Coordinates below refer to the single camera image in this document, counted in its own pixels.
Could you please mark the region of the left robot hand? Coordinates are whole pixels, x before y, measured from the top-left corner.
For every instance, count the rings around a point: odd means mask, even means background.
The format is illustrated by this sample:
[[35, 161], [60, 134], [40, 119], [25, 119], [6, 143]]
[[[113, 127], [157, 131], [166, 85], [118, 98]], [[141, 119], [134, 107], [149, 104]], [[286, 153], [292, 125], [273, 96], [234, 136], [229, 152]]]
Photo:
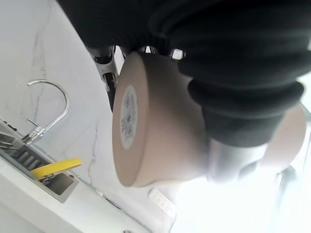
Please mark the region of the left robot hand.
[[86, 48], [103, 56], [145, 46], [161, 55], [180, 49], [180, 72], [209, 129], [210, 177], [227, 181], [255, 168], [254, 155], [271, 140], [300, 100], [298, 78], [311, 70], [308, 0], [61, 0]]

